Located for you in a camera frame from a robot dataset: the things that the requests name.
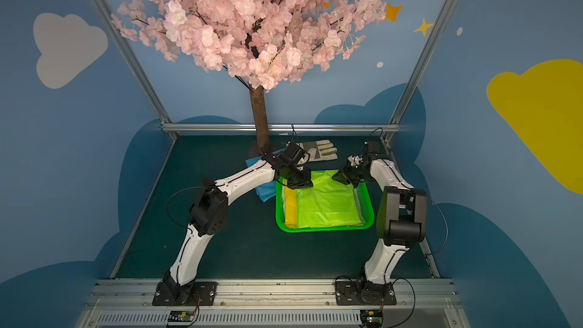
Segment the lime green raincoat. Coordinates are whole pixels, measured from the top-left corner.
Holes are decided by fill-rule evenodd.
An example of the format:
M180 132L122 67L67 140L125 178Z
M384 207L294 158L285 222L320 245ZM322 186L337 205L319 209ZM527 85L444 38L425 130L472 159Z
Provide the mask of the lime green raincoat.
M311 173L311 188L296 191L297 227L299 229L357 226L362 223L354 188L332 177L334 171Z

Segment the blue raincoat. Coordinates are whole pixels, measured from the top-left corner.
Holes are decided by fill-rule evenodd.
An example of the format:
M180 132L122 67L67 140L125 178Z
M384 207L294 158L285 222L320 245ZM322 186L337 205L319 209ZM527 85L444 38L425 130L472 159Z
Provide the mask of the blue raincoat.
M247 159L245 161L245 164L247 167L251 167L252 165L254 165L255 163L257 163L260 160L261 160L261 157L257 156L255 158ZM255 191L256 191L258 197L261 199L261 201L265 203L268 200L270 200L272 197L276 196L276 182L269 182L269 183L263 184L261 186L258 186L255 188Z

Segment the large yellow raincoat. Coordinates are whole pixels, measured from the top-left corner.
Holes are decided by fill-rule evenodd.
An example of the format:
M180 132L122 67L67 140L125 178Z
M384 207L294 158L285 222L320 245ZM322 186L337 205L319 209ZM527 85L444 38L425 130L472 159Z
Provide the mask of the large yellow raincoat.
M285 211L285 226L289 229L297 229L298 227L298 208L297 208L297 192L283 187L283 197L284 202L283 208Z

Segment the green plastic basket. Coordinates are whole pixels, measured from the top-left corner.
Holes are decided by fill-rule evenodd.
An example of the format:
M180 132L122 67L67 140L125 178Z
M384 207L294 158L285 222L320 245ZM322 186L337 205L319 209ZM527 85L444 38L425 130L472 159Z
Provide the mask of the green plastic basket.
M362 219L362 223L357 226L340 226L332 228L307 228L307 229L289 229L285 226L285 211L283 208L283 187L285 186L285 180L279 179L276 182L276 223L283 232L288 233L307 233L307 232L332 232L332 231L347 231L347 230L363 230L368 229L372 226L375 216L373 212L373 206L370 200L367 186L364 184L358 185L354 188L355 201L357 204L358 212Z

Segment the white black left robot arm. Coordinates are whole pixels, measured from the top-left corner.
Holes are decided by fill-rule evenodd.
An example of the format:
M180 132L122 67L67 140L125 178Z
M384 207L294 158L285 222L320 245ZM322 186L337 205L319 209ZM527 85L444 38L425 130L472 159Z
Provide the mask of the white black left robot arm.
M311 188L311 155L299 144L288 142L279 153L268 153L254 164L223 179L206 180L197 188L189 210L185 240L173 265L165 272L156 295L177 304L197 276L197 269L211 238L228 224L229 207L255 188L279 179L290 189Z

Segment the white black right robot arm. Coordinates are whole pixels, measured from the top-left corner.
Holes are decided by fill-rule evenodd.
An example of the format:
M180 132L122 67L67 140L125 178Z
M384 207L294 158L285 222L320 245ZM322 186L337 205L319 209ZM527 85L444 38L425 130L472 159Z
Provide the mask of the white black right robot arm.
M394 305L390 278L405 253L425 239L428 196L400 175L393 159L382 155L376 143L366 142L362 154L350 156L332 179L355 188L373 183L382 191L376 217L377 244L352 284L352 291L338 288L340 302Z

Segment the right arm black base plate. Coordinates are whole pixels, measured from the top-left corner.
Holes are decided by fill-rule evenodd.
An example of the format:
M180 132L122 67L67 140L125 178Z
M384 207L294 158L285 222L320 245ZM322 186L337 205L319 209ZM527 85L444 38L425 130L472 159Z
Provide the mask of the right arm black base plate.
M348 305L396 305L396 293L391 282L381 285L372 282L339 280L334 283L336 303Z

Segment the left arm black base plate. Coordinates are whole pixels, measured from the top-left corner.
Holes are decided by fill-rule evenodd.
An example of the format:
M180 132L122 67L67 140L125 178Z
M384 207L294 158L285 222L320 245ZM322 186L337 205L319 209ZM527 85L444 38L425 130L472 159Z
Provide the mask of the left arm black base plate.
M216 282L190 282L177 286L170 281L159 282L152 300L153 306L212 306L216 297Z

